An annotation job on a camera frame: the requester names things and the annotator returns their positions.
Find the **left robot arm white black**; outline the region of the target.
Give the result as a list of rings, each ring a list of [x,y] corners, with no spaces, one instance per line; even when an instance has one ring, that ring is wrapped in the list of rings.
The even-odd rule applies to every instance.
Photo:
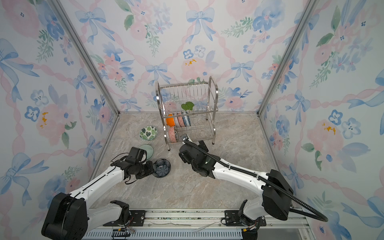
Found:
[[[41,233],[51,240],[81,240],[86,233],[106,223],[114,222],[126,228],[133,219],[130,206],[113,200],[104,207],[92,205],[109,189],[120,182],[129,182],[153,174],[153,163],[147,160],[147,152],[132,147],[98,177],[68,193],[57,194],[49,207]]]

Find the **pale green plate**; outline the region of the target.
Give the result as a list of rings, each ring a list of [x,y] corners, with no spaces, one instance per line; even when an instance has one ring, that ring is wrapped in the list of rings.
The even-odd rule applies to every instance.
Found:
[[[147,160],[151,159],[154,154],[154,148],[151,145],[141,145],[139,149],[146,151]]]

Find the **blue white patterned plate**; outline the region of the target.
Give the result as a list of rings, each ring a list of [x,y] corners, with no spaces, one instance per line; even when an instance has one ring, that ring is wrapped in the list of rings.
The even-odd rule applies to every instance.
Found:
[[[192,125],[189,116],[183,116],[183,122],[185,127],[190,127]]]

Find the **dark blue flower bowl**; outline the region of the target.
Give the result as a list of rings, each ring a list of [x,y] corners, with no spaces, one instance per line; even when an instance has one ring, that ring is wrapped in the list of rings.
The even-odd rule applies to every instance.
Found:
[[[159,159],[153,163],[153,176],[156,178],[164,178],[171,171],[171,163],[166,159]]]

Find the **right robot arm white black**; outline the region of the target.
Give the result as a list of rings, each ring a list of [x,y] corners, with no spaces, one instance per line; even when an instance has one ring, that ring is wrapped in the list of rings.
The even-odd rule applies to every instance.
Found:
[[[292,200],[259,179],[264,178],[292,194],[292,188],[289,187],[280,172],[276,170],[271,170],[269,173],[251,171],[233,165],[219,156],[209,154],[203,141],[200,141],[198,145],[184,142],[179,149],[179,157],[184,163],[191,165],[192,169],[202,177],[225,180],[257,195],[251,201],[243,201],[238,211],[240,222],[243,225],[250,226],[258,218],[266,215],[281,221],[288,219]]]

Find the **black white floral bowl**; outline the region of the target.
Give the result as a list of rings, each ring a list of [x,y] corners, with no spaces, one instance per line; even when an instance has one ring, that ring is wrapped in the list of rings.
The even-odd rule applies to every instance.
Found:
[[[180,127],[181,128],[185,127],[185,124],[184,124],[184,121],[183,121],[183,117],[182,116],[178,116],[177,119],[178,119],[178,123],[179,123]]]
[[[178,142],[178,132],[177,128],[175,126],[170,127],[168,131],[169,140],[171,143],[177,143]]]

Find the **stainless steel dish rack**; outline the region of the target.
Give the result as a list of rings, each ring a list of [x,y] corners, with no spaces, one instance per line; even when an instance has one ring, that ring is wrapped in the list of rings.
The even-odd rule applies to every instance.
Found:
[[[217,128],[216,115],[219,110],[219,88],[212,76],[208,79],[197,78],[188,83],[160,85],[155,81],[156,101],[163,124],[162,135],[166,148],[171,150],[172,144],[181,143],[181,135],[187,134],[193,142],[210,140],[216,143]],[[185,111],[181,104],[193,102],[195,104],[192,111]],[[178,142],[171,143],[168,131],[170,127],[166,124],[168,114],[174,116],[189,116],[190,127],[179,127]]]

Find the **green leaf pattern bowl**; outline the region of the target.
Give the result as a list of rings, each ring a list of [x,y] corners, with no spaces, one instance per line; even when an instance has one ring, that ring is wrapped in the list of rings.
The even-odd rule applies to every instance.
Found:
[[[146,126],[140,130],[140,138],[145,141],[153,140],[158,134],[158,130],[153,126]]]

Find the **white bowl orange outside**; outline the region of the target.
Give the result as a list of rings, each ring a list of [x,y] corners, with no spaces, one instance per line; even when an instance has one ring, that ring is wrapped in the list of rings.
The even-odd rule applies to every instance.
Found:
[[[168,114],[167,118],[166,118],[166,124],[169,126],[169,127],[175,127],[176,126],[176,123],[175,123],[175,119],[174,119],[174,115],[173,114]]]

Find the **black white floral bowl front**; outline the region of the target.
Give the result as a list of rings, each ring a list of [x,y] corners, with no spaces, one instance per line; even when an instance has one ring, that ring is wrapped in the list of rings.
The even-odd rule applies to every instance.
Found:
[[[169,140],[171,143],[177,143],[178,142],[178,132],[177,128],[175,126],[170,127],[168,131]]]

